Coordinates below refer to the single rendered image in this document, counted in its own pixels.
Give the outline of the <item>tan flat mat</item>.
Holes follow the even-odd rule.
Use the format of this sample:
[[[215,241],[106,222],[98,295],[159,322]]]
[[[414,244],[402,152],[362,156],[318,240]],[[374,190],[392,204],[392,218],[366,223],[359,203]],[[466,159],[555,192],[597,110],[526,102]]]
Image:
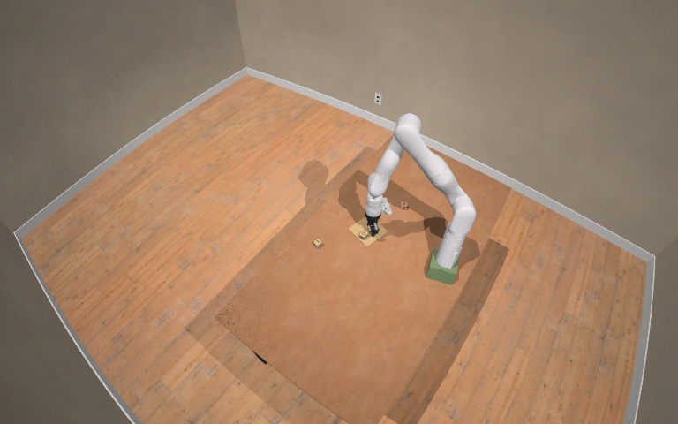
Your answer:
[[[375,234],[375,236],[373,236],[373,237],[371,237],[371,234],[368,233],[365,240],[361,239],[359,237],[359,234],[360,234],[361,231],[368,232],[368,230],[367,230],[367,218],[366,217],[364,217],[363,219],[361,219],[357,223],[353,224],[350,228],[348,228],[348,230],[351,233],[353,233],[366,247],[369,247],[376,240],[378,240],[379,238],[384,236],[386,233],[388,233],[388,231],[384,227],[382,227],[379,223],[378,223],[378,227],[380,228],[379,233]]]

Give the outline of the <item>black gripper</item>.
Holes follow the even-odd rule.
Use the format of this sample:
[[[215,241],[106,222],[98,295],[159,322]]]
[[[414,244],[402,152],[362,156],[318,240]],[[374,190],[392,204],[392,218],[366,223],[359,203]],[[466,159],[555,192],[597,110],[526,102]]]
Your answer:
[[[370,228],[371,228],[371,237],[372,237],[372,236],[375,236],[374,234],[378,234],[379,229],[380,229],[380,228],[378,227],[378,225],[376,225],[376,224],[378,223],[378,220],[380,219],[381,214],[380,214],[379,216],[372,217],[372,216],[369,216],[369,215],[365,212],[365,217],[367,218],[367,226],[370,225]],[[372,220],[372,221],[371,221],[371,220]],[[373,226],[372,226],[372,225],[373,225]],[[376,232],[376,233],[375,233],[375,232]]]

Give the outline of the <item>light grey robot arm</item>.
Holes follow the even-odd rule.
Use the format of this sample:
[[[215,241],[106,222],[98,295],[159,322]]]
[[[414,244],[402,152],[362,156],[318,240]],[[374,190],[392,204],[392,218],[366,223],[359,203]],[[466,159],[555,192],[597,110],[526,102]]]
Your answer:
[[[406,150],[432,185],[444,193],[453,210],[453,220],[448,223],[435,258],[440,266],[451,269],[456,264],[462,250],[460,247],[474,223],[476,210],[469,196],[458,185],[446,162],[426,146],[420,132],[421,122],[416,115],[407,113],[399,117],[388,148],[375,172],[368,177],[365,212],[372,217],[379,216],[381,211],[388,216],[392,214],[387,198],[383,198],[382,195],[399,164],[403,151]]]

